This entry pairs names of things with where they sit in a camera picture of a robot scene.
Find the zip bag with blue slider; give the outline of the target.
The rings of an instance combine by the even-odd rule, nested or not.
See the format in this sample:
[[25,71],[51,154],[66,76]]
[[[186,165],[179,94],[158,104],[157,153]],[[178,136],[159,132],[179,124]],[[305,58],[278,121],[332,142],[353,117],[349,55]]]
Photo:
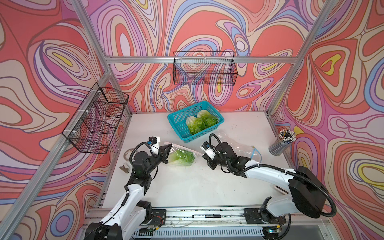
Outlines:
[[217,131],[215,132],[215,135],[220,139],[222,143],[227,142],[238,156],[247,157],[259,163],[262,162],[262,155],[254,146],[238,143],[223,131]]

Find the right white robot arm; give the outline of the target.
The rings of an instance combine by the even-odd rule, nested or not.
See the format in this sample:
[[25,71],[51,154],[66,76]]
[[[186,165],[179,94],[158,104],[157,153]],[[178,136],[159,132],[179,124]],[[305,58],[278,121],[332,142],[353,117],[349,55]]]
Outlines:
[[337,207],[326,187],[306,167],[284,169],[263,164],[256,160],[239,156],[228,143],[213,146],[208,142],[201,145],[203,158],[208,166],[227,168],[228,173],[261,180],[286,191],[283,196],[267,197],[258,213],[263,223],[288,214],[302,213],[307,217],[318,219],[321,216],[334,217]]

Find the zip bag with pink slider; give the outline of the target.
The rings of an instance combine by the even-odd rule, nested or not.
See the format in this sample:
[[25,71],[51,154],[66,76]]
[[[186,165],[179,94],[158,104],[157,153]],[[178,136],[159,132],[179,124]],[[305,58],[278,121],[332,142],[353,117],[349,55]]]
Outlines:
[[165,145],[171,144],[171,150],[168,156],[168,166],[173,167],[190,167],[197,159],[201,158],[203,154],[180,146],[174,143],[165,142]]

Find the chinese cabbage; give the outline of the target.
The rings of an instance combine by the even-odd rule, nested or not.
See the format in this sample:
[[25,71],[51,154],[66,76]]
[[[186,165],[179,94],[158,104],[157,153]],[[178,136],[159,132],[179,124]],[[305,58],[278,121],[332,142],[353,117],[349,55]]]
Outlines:
[[207,128],[206,124],[201,118],[197,118],[194,116],[190,116],[186,119],[186,125],[191,135],[195,135]]
[[207,110],[201,110],[198,112],[197,117],[200,118],[205,127],[209,128],[219,123],[219,119],[215,116],[213,116],[210,112]]

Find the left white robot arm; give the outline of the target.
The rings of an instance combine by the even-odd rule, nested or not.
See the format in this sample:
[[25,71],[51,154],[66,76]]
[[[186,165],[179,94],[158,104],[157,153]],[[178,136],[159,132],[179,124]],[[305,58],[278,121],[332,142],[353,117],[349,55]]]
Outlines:
[[159,146],[139,143],[131,152],[131,176],[124,185],[126,192],[113,209],[98,223],[89,224],[85,240],[128,240],[140,225],[152,220],[152,205],[144,201],[153,180],[151,173],[161,163],[167,164],[172,144]]

